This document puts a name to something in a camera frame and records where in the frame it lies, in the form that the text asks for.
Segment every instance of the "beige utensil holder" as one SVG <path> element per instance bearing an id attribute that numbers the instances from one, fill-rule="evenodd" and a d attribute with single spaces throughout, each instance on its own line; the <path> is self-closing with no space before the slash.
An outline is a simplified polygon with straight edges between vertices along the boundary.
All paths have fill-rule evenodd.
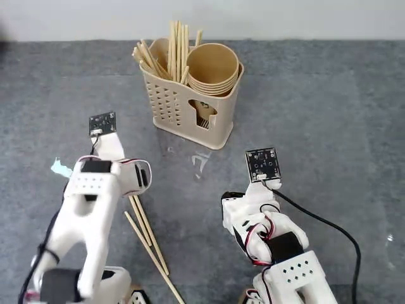
<path id="1" fill-rule="evenodd" d="M 150 50 L 163 67 L 167 66 L 167 39 L 154 41 Z M 141 66 L 140 69 L 144 74 L 155 126 L 210 149 L 224 147 L 234 127 L 234 109 L 244 73 L 241 63 L 235 86 L 224 97 L 202 95 L 186 85 L 158 78 Z"/>

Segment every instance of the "cutout hole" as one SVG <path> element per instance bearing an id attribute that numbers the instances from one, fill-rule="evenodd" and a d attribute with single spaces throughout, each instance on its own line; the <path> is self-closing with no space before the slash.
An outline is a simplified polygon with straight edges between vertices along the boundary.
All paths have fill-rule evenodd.
<path id="1" fill-rule="evenodd" d="M 218 112 L 209 104 L 203 103 L 200 100 L 190 99 L 189 104 L 196 109 L 196 122 L 197 125 L 209 129 L 209 117 L 216 115 Z"/>

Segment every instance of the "white wall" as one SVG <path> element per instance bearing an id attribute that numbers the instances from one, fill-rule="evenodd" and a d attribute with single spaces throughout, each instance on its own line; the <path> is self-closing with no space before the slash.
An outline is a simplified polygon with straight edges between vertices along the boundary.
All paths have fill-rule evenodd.
<path id="1" fill-rule="evenodd" d="M 166 36 L 180 19 L 208 39 L 405 39 L 405 0 L 1 0 L 16 41 Z"/>

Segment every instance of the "circuit board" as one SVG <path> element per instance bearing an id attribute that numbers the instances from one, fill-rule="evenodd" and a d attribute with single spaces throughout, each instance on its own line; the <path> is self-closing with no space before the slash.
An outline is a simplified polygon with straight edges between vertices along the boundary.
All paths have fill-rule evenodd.
<path id="1" fill-rule="evenodd" d="M 281 179 L 275 148 L 246 151 L 246 163 L 251 182 Z"/>
<path id="2" fill-rule="evenodd" d="M 108 112 L 89 118 L 89 135 L 96 137 L 116 132 L 115 112 Z"/>

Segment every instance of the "paper cup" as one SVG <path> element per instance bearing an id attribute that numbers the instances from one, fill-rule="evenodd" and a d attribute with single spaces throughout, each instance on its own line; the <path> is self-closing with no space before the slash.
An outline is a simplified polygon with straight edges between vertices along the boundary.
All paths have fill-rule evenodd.
<path id="1" fill-rule="evenodd" d="M 215 87 L 221 89 L 235 84 L 239 69 L 236 54 L 227 46 L 218 43 L 201 44 L 187 57 L 190 86 Z"/>

